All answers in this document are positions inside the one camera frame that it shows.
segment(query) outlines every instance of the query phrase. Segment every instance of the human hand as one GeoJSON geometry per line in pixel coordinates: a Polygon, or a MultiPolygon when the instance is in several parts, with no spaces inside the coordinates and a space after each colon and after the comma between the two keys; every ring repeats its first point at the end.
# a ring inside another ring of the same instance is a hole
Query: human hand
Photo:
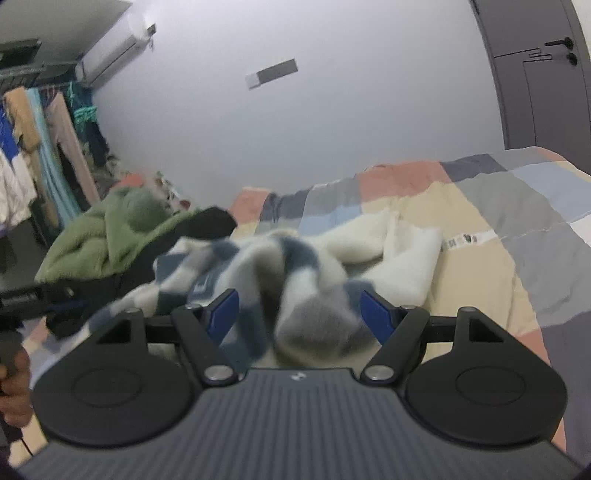
{"type": "Polygon", "coordinates": [[[17,372],[10,378],[6,378],[7,369],[4,365],[0,365],[2,391],[6,394],[6,396],[0,396],[0,412],[4,414],[6,423],[21,429],[29,424],[33,416],[29,390],[30,360],[24,349],[15,355],[14,366],[17,372]]]}

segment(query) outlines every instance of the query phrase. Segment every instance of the door frame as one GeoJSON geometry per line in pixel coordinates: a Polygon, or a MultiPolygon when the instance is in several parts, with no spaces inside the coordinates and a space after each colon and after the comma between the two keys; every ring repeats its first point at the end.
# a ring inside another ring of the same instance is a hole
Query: door frame
{"type": "MultiPolygon", "coordinates": [[[[577,49],[579,51],[579,64],[581,65],[581,69],[583,71],[583,81],[585,83],[585,89],[587,91],[587,108],[589,109],[589,123],[591,128],[591,57],[589,56],[589,46],[585,41],[585,36],[583,34],[583,28],[581,27],[581,23],[579,21],[579,16],[577,15],[577,11],[574,8],[574,5],[571,0],[555,0],[556,2],[561,2],[564,12],[566,13],[566,17],[569,21],[570,28],[573,31],[573,39],[575,45],[577,45],[577,49]]],[[[501,114],[501,124],[503,128],[503,141],[505,142],[505,149],[509,148],[509,134],[507,130],[507,120],[506,120],[506,113],[505,113],[505,105],[503,103],[503,99],[501,96],[501,88],[498,79],[498,73],[496,71],[495,66],[495,59],[492,55],[491,45],[488,41],[488,37],[486,36],[486,31],[482,24],[482,20],[480,18],[480,12],[478,10],[478,6],[475,0],[469,0],[470,6],[472,7],[472,11],[474,16],[476,17],[476,22],[478,23],[478,28],[480,29],[480,34],[482,36],[482,40],[484,41],[484,45],[486,48],[486,54],[488,55],[488,62],[491,65],[492,76],[495,81],[495,89],[496,89],[496,98],[499,103],[499,112],[501,114]]]]}

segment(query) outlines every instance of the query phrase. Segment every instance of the gray door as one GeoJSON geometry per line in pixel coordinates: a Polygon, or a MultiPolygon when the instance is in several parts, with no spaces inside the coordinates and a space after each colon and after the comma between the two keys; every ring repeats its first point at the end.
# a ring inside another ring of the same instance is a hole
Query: gray door
{"type": "Polygon", "coordinates": [[[473,1],[491,55],[507,148],[548,148],[591,174],[584,77],[589,55],[570,0],[473,1]],[[563,43],[545,45],[556,41],[563,43]]]}

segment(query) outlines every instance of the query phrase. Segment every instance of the hanging clothes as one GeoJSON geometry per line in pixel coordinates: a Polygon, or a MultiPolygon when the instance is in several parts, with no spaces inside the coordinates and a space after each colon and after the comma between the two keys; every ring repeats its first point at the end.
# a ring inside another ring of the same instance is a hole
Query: hanging clothes
{"type": "Polygon", "coordinates": [[[35,233],[35,240],[49,249],[60,234],[59,227],[53,227],[47,222],[39,197],[29,208],[31,209],[31,224],[35,233]]]}
{"type": "Polygon", "coordinates": [[[61,145],[57,146],[57,155],[60,157],[61,171],[63,172],[64,178],[68,182],[68,185],[72,189],[72,193],[74,194],[80,209],[83,212],[87,211],[90,208],[90,203],[88,203],[88,200],[84,196],[84,191],[78,183],[78,178],[76,177],[76,172],[72,167],[72,163],[70,160],[68,160],[68,157],[66,157],[61,145]]]}
{"type": "Polygon", "coordinates": [[[76,174],[77,183],[82,188],[86,200],[91,205],[100,202],[99,192],[82,153],[80,142],[68,114],[68,107],[61,92],[56,94],[51,104],[45,109],[47,126],[51,140],[56,148],[59,146],[69,160],[76,174]]]}
{"type": "Polygon", "coordinates": [[[25,159],[12,136],[12,125],[8,121],[8,117],[2,105],[0,105],[0,148],[12,165],[12,169],[21,185],[21,190],[27,205],[32,204],[37,198],[37,190],[35,189],[25,159]]]}
{"type": "Polygon", "coordinates": [[[72,122],[78,139],[88,149],[95,167],[104,167],[109,154],[109,146],[100,132],[96,107],[92,105],[90,89],[84,88],[78,83],[70,82],[68,87],[65,88],[64,96],[70,107],[72,122]]]}
{"type": "Polygon", "coordinates": [[[53,99],[56,97],[60,90],[53,85],[47,85],[46,87],[39,88],[39,96],[41,97],[41,104],[45,110],[53,99]]]}
{"type": "Polygon", "coordinates": [[[57,208],[57,214],[60,217],[60,224],[62,228],[69,225],[78,215],[81,214],[80,207],[76,203],[74,194],[71,188],[66,183],[64,176],[58,168],[53,146],[50,141],[47,123],[43,115],[43,107],[41,106],[41,97],[36,88],[27,90],[27,99],[33,111],[35,119],[35,126],[41,138],[41,145],[39,146],[39,159],[41,163],[41,176],[43,185],[57,208]]]}
{"type": "Polygon", "coordinates": [[[37,218],[39,223],[44,223],[48,231],[57,229],[60,226],[60,219],[53,199],[49,195],[46,184],[43,181],[41,162],[38,155],[38,148],[41,145],[41,138],[37,132],[33,111],[27,98],[24,87],[19,87],[4,94],[6,113],[9,115],[14,138],[22,147],[22,157],[33,182],[37,187],[38,209],[43,218],[37,218]]]}
{"type": "Polygon", "coordinates": [[[28,202],[4,152],[0,150],[0,224],[16,227],[31,216],[28,202]]]}

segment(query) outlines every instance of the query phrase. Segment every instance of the blue and white blanket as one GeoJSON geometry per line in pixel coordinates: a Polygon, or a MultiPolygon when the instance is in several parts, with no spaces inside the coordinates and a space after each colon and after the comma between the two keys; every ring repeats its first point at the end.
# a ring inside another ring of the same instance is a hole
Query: blue and white blanket
{"type": "Polygon", "coordinates": [[[389,210],[317,236],[286,229],[235,241],[183,238],[155,261],[153,282],[97,312],[69,349],[126,309],[164,315],[187,303],[207,305],[234,288],[239,315],[221,348],[238,370],[359,369],[379,348],[359,313],[361,292],[422,305],[441,242],[440,229],[418,228],[389,210]]]}

